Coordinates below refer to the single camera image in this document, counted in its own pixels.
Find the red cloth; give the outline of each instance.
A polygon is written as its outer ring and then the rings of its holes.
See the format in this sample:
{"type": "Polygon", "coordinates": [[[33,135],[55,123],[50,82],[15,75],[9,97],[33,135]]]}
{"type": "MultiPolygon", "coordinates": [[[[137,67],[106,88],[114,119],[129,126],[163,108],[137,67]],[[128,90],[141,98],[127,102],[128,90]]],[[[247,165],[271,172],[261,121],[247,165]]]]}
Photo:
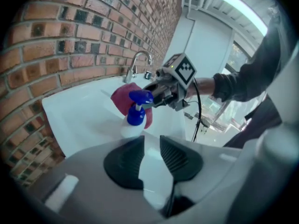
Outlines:
{"type": "MultiPolygon", "coordinates": [[[[131,91],[139,91],[142,90],[135,83],[125,84],[118,88],[111,96],[111,99],[118,110],[123,114],[127,115],[129,112],[129,108],[134,104],[134,101],[130,99],[129,93],[131,91]]],[[[146,123],[145,129],[147,129],[151,123],[153,122],[153,113],[151,108],[145,110],[146,113],[146,123]]]]}

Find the ceiling light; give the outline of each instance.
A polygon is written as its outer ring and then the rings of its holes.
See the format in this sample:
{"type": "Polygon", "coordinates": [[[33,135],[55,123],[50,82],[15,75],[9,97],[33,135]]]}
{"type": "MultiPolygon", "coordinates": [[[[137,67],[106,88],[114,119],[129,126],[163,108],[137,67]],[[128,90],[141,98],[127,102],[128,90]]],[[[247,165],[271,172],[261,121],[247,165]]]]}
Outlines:
{"type": "Polygon", "coordinates": [[[267,34],[268,28],[263,20],[242,0],[223,0],[234,8],[238,9],[244,16],[246,16],[259,31],[265,36],[267,34]]]}

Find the white sink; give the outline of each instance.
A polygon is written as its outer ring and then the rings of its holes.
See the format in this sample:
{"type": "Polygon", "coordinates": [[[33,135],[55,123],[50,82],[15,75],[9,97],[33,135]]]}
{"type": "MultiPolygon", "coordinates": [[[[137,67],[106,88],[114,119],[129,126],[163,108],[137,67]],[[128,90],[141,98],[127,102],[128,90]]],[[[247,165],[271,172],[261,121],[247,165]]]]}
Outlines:
{"type": "MultiPolygon", "coordinates": [[[[138,74],[132,82],[145,87],[151,81],[143,76],[138,74]]],[[[120,126],[124,116],[110,99],[122,85],[123,77],[112,77],[75,86],[42,100],[51,129],[66,157],[122,139],[120,126]]],[[[145,136],[145,156],[139,178],[144,183],[144,197],[160,209],[171,194],[173,179],[160,155],[159,137],[185,139],[183,110],[176,112],[168,106],[154,108],[152,125],[142,135],[145,136]]]]}

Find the chrome faucet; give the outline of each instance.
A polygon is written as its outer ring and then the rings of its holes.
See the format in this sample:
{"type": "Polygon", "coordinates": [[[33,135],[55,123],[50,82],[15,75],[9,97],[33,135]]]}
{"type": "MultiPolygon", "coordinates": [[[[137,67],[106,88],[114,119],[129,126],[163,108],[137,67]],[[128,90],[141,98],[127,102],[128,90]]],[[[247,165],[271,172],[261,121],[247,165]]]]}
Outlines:
{"type": "Polygon", "coordinates": [[[133,67],[134,67],[134,64],[135,64],[135,62],[136,62],[136,60],[137,60],[137,57],[140,56],[140,55],[146,55],[147,58],[148,58],[148,64],[149,64],[150,66],[152,66],[152,63],[151,63],[151,55],[150,55],[147,51],[145,51],[145,50],[141,50],[141,51],[137,52],[137,53],[135,54],[135,56],[133,57],[133,60],[132,60],[132,63],[131,63],[130,68],[129,68],[128,71],[127,71],[127,75],[126,75],[126,78],[125,78],[125,83],[126,83],[126,84],[129,84],[129,83],[131,82],[132,76],[133,76],[133,74],[134,74],[133,67]]]}

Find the white bottle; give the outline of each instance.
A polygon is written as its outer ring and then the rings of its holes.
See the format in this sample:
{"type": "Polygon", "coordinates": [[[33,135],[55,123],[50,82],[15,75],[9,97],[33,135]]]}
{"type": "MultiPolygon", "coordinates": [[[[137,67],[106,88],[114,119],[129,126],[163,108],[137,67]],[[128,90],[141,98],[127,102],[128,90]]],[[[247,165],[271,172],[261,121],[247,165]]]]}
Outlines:
{"type": "Polygon", "coordinates": [[[146,114],[142,104],[152,103],[154,98],[150,91],[131,91],[129,97],[136,102],[124,118],[121,125],[121,135],[124,138],[136,137],[141,134],[146,124],[146,114]]]}

